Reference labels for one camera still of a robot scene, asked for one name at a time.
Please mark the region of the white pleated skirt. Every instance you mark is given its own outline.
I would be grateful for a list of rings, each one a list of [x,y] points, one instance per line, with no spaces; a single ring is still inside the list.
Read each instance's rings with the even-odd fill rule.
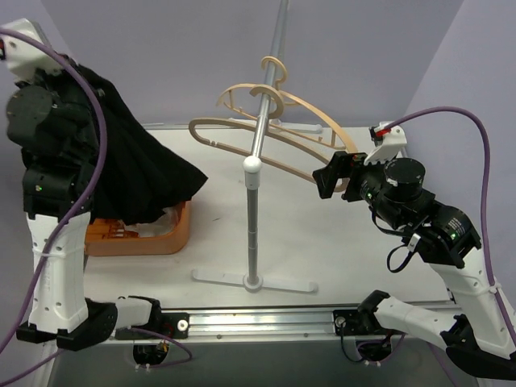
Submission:
[[[166,235],[173,231],[179,220],[177,210],[173,207],[163,209],[164,214],[152,223],[135,223],[125,225],[126,231],[135,232],[141,238],[152,238]]]

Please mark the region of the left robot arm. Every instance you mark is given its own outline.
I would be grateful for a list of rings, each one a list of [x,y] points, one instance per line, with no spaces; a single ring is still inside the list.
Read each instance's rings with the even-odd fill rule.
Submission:
[[[64,72],[38,69],[18,83],[6,108],[8,138],[22,150],[23,210],[31,232],[35,277],[15,338],[55,341],[80,351],[134,327],[153,338],[163,326],[160,303],[139,296],[95,302],[84,293],[85,235],[97,176],[94,109]]]

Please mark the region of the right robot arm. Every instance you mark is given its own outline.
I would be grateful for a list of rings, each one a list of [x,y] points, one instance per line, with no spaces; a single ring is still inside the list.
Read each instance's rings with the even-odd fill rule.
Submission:
[[[422,187],[424,166],[410,158],[367,164],[364,153],[336,152],[328,165],[314,171],[321,198],[330,198],[337,180],[346,179],[346,202],[364,201],[372,220],[388,224],[382,233],[401,239],[406,258],[391,273],[402,271],[413,256],[442,278],[461,314],[454,316],[402,302],[380,290],[358,306],[347,328],[361,334],[398,331],[444,350],[468,375],[512,381],[515,344],[497,304],[501,290],[489,283],[481,238],[461,210],[438,202]]]

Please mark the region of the beige wooden hanger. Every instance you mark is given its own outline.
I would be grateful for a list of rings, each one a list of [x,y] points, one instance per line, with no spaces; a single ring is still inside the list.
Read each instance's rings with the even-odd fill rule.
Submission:
[[[222,119],[222,118],[213,118],[213,117],[201,117],[201,118],[195,118],[192,119],[188,124],[188,131],[191,134],[191,136],[200,144],[217,148],[220,150],[223,150],[225,152],[234,153],[240,156],[256,156],[261,159],[261,161],[264,164],[267,164],[269,166],[272,166],[276,169],[280,169],[283,172],[290,173],[296,177],[299,177],[305,181],[314,182],[314,178],[309,174],[305,173],[300,169],[296,169],[291,165],[281,163],[278,160],[271,159],[267,156],[263,155],[263,149],[264,149],[264,140],[266,138],[270,138],[273,140],[276,140],[278,142],[281,142],[283,144],[287,144],[292,148],[296,148],[297,150],[304,152],[305,154],[315,158],[316,160],[326,164],[329,162],[329,160],[317,150],[305,145],[305,142],[311,142],[314,144],[319,144],[316,141],[318,139],[321,139],[324,143],[330,143],[331,137],[328,142],[325,142],[323,140],[323,137],[309,137],[308,135],[303,135],[301,133],[297,133],[292,129],[288,129],[284,126],[281,126],[279,124],[275,124],[273,122],[274,119],[269,119],[268,123],[265,124],[265,129],[263,130],[262,134],[258,133],[257,124],[258,124],[258,118],[256,119],[250,119],[251,121],[249,123],[242,122],[235,119]],[[240,129],[251,132],[254,137],[253,139],[258,140],[258,144],[253,144],[252,148],[250,150],[237,148],[235,146],[232,146],[230,144],[225,144],[220,141],[215,141],[212,139],[208,139],[206,137],[201,136],[197,128],[202,125],[207,126],[217,126],[221,128],[233,128],[233,129]]]
[[[235,104],[233,93],[238,89],[248,89],[251,96],[265,94],[272,99],[273,105],[275,106],[275,110],[269,115],[270,119],[280,118],[287,107],[301,106],[305,110],[308,110],[311,114],[317,116],[331,129],[330,143],[324,143],[321,139],[318,139],[317,141],[312,139],[312,142],[316,141],[317,143],[336,151],[345,150],[347,152],[358,152],[358,148],[352,140],[351,136],[344,129],[342,129],[333,118],[320,110],[318,107],[303,100],[302,98],[287,91],[281,90],[281,86],[286,82],[289,73],[285,65],[279,59],[277,59],[275,56],[264,56],[260,63],[261,68],[265,69],[269,65],[273,67],[273,70],[280,71],[279,76],[273,75],[273,85],[254,83],[235,84],[225,89],[220,94],[216,105],[224,105],[229,110],[232,110],[235,113],[242,115],[243,117],[256,119],[256,117],[250,115],[248,112]]]

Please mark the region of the beige wooden hanger front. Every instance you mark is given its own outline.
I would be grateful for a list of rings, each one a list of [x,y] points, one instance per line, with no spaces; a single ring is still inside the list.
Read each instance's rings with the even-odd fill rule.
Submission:
[[[249,123],[242,122],[235,119],[222,119],[222,118],[213,118],[213,117],[201,117],[201,118],[195,118],[192,119],[188,124],[188,131],[191,134],[191,136],[200,144],[217,148],[220,150],[223,150],[225,152],[234,153],[240,156],[256,156],[261,159],[261,161],[264,164],[267,164],[269,166],[272,166],[276,169],[280,169],[283,172],[290,173],[296,177],[299,177],[305,181],[314,182],[314,178],[309,174],[305,173],[300,169],[296,169],[291,165],[281,163],[278,160],[271,159],[267,156],[263,155],[263,149],[264,149],[264,140],[266,138],[270,138],[273,140],[276,140],[278,142],[281,142],[283,144],[287,144],[292,148],[296,148],[297,150],[304,152],[305,154],[315,158],[316,160],[326,164],[329,162],[329,160],[317,150],[305,145],[305,142],[311,142],[314,144],[319,144],[316,141],[318,139],[321,139],[324,143],[330,143],[331,137],[328,142],[325,142],[323,140],[323,137],[309,137],[308,135],[303,135],[301,133],[297,133],[292,129],[288,129],[284,126],[281,126],[279,124],[275,124],[273,122],[274,119],[269,119],[268,123],[265,124],[265,129],[263,130],[262,134],[258,133],[257,124],[258,124],[258,118],[256,119],[250,119],[251,121]],[[230,144],[225,144],[220,141],[215,141],[212,139],[208,139],[206,137],[201,136],[197,128],[202,125],[207,126],[217,126],[221,128],[233,128],[233,129],[240,129],[251,132],[254,137],[253,139],[258,140],[258,144],[253,144],[252,148],[250,150],[237,148],[235,146],[232,146]]]

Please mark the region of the black garment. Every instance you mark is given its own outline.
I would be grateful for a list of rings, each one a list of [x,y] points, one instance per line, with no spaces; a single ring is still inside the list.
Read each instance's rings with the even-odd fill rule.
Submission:
[[[83,65],[75,69],[95,90],[106,120],[106,159],[92,217],[153,223],[164,209],[191,200],[207,175],[144,130],[111,81]]]

